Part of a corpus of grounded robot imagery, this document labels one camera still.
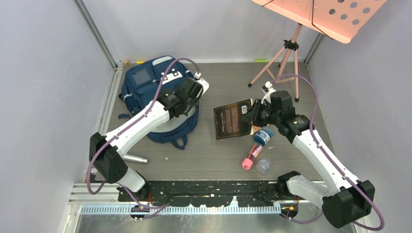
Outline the navy blue backpack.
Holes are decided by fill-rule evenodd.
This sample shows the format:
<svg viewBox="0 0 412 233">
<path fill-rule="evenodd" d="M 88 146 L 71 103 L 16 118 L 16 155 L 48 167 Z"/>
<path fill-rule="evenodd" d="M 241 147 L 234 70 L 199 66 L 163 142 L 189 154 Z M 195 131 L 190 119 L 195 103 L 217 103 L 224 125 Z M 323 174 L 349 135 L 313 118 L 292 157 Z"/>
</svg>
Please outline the navy blue backpack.
<svg viewBox="0 0 412 233">
<path fill-rule="evenodd" d="M 141 112 L 155 97 L 161 77 L 175 58 L 161 56 L 134 66 L 126 71 L 125 79 L 119 93 L 121 99 L 132 115 Z M 179 88 L 186 77 L 194 78 L 193 73 L 181 62 L 176 62 L 166 75 L 161 91 L 174 91 Z M 184 150 L 188 143 L 188 134 L 194 131 L 199 118 L 199 104 L 188 115 L 180 115 L 158 126 L 147 134 L 156 143 L 171 143 L 175 148 Z"/>
</svg>

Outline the dark brown hardcover book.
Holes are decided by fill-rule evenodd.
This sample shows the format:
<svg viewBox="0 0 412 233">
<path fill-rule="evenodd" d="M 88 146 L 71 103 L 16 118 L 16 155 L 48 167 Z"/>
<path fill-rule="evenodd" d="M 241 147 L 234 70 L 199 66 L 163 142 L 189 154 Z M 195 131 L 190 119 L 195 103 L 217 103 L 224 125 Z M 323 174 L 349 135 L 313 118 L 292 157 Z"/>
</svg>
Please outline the dark brown hardcover book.
<svg viewBox="0 0 412 233">
<path fill-rule="evenodd" d="M 241 117 L 251 110 L 252 104 L 252 99 L 246 99 L 214 108 L 216 139 L 253 135 L 260 130 L 261 127 L 241 122 Z"/>
</svg>

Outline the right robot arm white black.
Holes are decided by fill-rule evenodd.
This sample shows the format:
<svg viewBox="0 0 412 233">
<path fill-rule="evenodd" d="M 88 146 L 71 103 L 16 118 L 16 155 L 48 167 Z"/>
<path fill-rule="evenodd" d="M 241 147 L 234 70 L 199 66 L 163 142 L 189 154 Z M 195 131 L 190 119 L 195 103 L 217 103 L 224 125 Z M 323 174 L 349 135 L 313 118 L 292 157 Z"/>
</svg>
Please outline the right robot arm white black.
<svg viewBox="0 0 412 233">
<path fill-rule="evenodd" d="M 369 215 L 373 209 L 375 187 L 360 181 L 322 142 L 312 122 L 295 112 L 287 91 L 274 91 L 257 99 L 241 117 L 243 123 L 263 128 L 274 125 L 278 132 L 299 149 L 321 175 L 324 185 L 291 171 L 277 178 L 276 189 L 283 199 L 299 196 L 322 210 L 335 228 Z"/>
</svg>

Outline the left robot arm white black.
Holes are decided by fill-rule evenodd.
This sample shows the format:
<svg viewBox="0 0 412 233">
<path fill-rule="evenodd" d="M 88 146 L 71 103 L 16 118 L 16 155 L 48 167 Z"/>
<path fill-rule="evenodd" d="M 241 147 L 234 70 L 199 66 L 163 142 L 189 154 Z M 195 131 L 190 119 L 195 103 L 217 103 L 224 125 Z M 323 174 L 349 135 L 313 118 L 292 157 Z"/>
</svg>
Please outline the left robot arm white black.
<svg viewBox="0 0 412 233">
<path fill-rule="evenodd" d="M 156 127 L 186 115 L 208 88 L 209 83 L 203 78 L 185 78 L 174 91 L 157 89 L 154 99 L 131 120 L 105 135 L 91 136 L 88 168 L 96 168 L 107 183 L 127 188 L 136 200 L 145 200 L 149 195 L 146 180 L 125 163 L 124 156 Z"/>
</svg>

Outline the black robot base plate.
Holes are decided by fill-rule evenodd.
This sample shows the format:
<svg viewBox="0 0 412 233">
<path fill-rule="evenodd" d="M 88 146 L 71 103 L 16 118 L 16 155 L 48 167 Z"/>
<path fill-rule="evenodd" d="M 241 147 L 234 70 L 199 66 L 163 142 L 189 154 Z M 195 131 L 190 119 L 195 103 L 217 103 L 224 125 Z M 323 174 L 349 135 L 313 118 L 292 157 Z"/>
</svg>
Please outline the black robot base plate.
<svg viewBox="0 0 412 233">
<path fill-rule="evenodd" d="M 120 202 L 148 201 L 154 206 L 168 204 L 171 207 L 227 207 L 237 202 L 239 207 L 266 207 L 275 201 L 290 201 L 295 204 L 297 197 L 282 196 L 276 181 L 148 181 L 134 193 L 127 193 L 119 187 Z"/>
</svg>

